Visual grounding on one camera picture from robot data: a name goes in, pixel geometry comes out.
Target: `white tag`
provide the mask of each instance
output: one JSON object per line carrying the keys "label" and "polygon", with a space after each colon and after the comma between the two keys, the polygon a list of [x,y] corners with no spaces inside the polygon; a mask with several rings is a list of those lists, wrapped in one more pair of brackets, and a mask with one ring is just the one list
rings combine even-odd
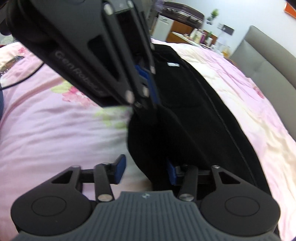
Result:
{"label": "white tag", "polygon": [[180,67],[180,64],[168,63],[168,66],[172,66],[172,67]]}

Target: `black cable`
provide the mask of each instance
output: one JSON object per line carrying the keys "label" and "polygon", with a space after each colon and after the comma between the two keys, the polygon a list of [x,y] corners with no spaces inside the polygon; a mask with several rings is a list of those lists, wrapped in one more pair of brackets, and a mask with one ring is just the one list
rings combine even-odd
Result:
{"label": "black cable", "polygon": [[26,78],[12,84],[12,85],[8,85],[8,86],[5,86],[3,88],[0,88],[0,91],[8,89],[8,88],[13,87],[13,86],[16,86],[16,85],[20,84],[21,82],[24,82],[25,80],[31,78],[34,74],[36,74],[38,72],[38,70],[40,70],[42,68],[43,65],[44,65],[44,62],[42,62],[42,64],[37,69],[35,69],[30,75],[28,75]]}

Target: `white wall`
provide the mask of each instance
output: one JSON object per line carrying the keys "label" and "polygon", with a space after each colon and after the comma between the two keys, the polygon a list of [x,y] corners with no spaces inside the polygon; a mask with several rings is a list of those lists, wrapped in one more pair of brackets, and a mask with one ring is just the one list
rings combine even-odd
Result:
{"label": "white wall", "polygon": [[200,11],[207,18],[214,8],[219,16],[213,26],[204,25],[205,30],[218,36],[219,23],[234,29],[228,40],[232,51],[236,49],[250,25],[254,25],[296,57],[296,19],[284,12],[285,0],[173,0]]}

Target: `orange picture frame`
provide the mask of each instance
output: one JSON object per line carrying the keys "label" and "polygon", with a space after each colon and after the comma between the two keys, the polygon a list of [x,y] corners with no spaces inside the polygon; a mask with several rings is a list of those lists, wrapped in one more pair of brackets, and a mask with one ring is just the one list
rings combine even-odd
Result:
{"label": "orange picture frame", "polygon": [[296,10],[287,2],[284,11],[292,17],[296,18]]}

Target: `white bottle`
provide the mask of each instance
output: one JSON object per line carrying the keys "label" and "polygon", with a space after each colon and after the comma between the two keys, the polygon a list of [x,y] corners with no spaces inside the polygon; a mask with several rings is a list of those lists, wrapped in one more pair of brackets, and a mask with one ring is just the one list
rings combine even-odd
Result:
{"label": "white bottle", "polygon": [[199,29],[198,32],[195,35],[194,42],[196,42],[197,44],[199,44],[201,38],[202,38],[202,30]]}
{"label": "white bottle", "polygon": [[194,36],[196,35],[196,32],[197,32],[197,28],[195,28],[195,29],[191,32],[191,34],[189,35],[189,38],[190,38],[190,39],[194,39]]}

